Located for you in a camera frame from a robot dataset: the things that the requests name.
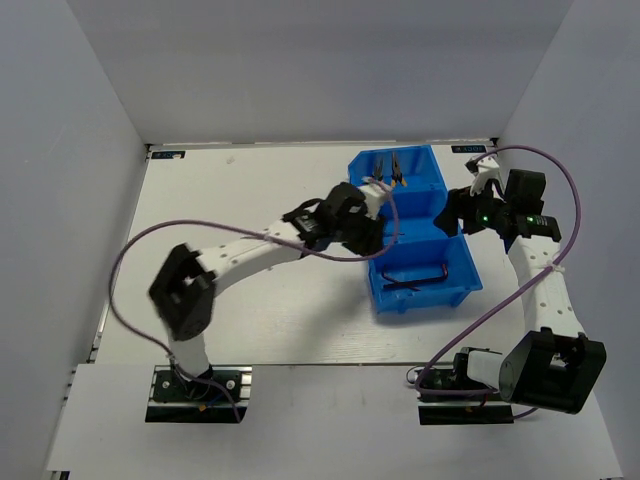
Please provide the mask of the large red hex key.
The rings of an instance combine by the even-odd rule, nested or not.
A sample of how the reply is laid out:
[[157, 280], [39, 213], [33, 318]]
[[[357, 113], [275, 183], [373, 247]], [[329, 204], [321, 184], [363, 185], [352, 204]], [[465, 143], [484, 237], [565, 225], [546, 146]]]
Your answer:
[[391, 277], [389, 275], [389, 273], [386, 270], [382, 270], [381, 271], [381, 277], [388, 281], [391, 279], [394, 280], [398, 280], [398, 281], [420, 281], [421, 284], [420, 285], [426, 285], [426, 284], [436, 284], [436, 283], [442, 283], [444, 281], [446, 281], [449, 277], [449, 269], [446, 263], [441, 263], [440, 264], [440, 270], [441, 270], [441, 274], [435, 277], [428, 277], [428, 278], [421, 278], [421, 279], [413, 279], [413, 280], [398, 280], [394, 277]]

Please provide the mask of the yellow needle-nose pliers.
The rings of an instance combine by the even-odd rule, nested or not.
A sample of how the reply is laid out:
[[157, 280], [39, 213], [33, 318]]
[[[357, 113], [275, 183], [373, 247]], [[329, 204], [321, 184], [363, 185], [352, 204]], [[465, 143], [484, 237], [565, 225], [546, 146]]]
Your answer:
[[385, 158], [383, 155], [379, 154], [375, 157], [373, 162], [373, 173], [371, 178], [376, 180], [377, 182], [384, 181], [384, 166], [385, 166]]
[[391, 188], [394, 189], [398, 186], [406, 187], [407, 181], [404, 178], [404, 174], [400, 167], [398, 154], [396, 151], [391, 152]]

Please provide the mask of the thin dark hex key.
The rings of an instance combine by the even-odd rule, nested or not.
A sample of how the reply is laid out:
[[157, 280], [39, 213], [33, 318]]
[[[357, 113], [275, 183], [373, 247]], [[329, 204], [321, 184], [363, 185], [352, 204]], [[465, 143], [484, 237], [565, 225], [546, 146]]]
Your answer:
[[384, 290], [398, 290], [398, 289], [408, 289], [411, 291], [419, 291], [420, 281], [398, 281], [398, 280], [388, 280], [382, 288]]

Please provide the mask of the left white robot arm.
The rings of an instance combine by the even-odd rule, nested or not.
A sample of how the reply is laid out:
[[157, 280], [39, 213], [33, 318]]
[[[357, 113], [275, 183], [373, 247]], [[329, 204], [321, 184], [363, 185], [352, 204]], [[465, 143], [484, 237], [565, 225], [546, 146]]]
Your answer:
[[391, 191], [379, 180], [342, 182], [326, 198], [302, 203], [261, 232], [208, 249], [175, 246], [148, 295], [167, 332], [180, 391], [199, 399], [210, 390], [204, 332], [221, 293], [274, 266], [324, 255], [332, 244], [358, 259], [381, 253], [386, 220], [380, 210]]

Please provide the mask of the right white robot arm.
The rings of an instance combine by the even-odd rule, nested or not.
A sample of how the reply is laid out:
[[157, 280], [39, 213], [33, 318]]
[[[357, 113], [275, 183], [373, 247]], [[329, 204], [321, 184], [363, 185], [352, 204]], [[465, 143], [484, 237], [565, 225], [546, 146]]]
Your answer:
[[508, 353], [463, 349], [452, 388], [472, 399], [489, 387], [506, 403], [577, 414], [604, 367], [606, 350], [587, 337], [556, 263], [561, 234], [556, 219], [542, 213], [546, 178], [513, 170], [500, 197], [494, 183], [486, 181], [480, 192], [450, 190], [434, 223], [448, 235], [484, 229], [498, 234], [522, 292], [527, 331]]

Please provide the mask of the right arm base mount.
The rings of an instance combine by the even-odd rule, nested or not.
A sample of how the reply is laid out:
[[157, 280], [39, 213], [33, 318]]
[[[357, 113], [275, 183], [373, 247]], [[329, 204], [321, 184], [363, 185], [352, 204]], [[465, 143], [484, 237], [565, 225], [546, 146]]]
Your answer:
[[[454, 368], [435, 368], [420, 387], [430, 390], [483, 390], [486, 386], [457, 375]], [[418, 394], [421, 426], [506, 425], [514, 422], [512, 407], [498, 393], [472, 396]]]

